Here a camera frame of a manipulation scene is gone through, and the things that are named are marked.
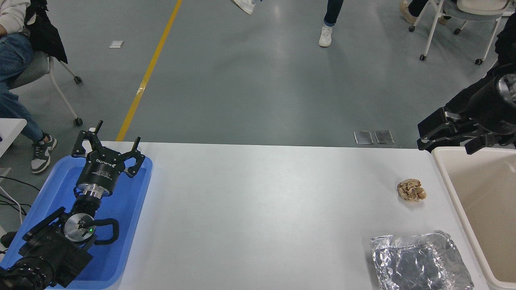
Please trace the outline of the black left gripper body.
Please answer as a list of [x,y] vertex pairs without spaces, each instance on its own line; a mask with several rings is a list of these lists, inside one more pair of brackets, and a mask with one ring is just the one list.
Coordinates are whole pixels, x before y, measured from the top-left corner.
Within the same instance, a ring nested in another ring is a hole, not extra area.
[[83,190],[85,185],[94,184],[105,191],[113,191],[120,174],[125,170],[125,161],[132,157],[133,152],[120,153],[108,147],[93,150],[86,157],[76,187]]

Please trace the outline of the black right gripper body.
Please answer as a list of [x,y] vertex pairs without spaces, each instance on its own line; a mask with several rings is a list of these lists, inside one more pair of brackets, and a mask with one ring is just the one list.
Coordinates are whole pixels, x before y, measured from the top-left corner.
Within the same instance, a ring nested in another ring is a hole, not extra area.
[[515,77],[496,77],[470,99],[470,117],[485,130],[509,135],[516,130]]

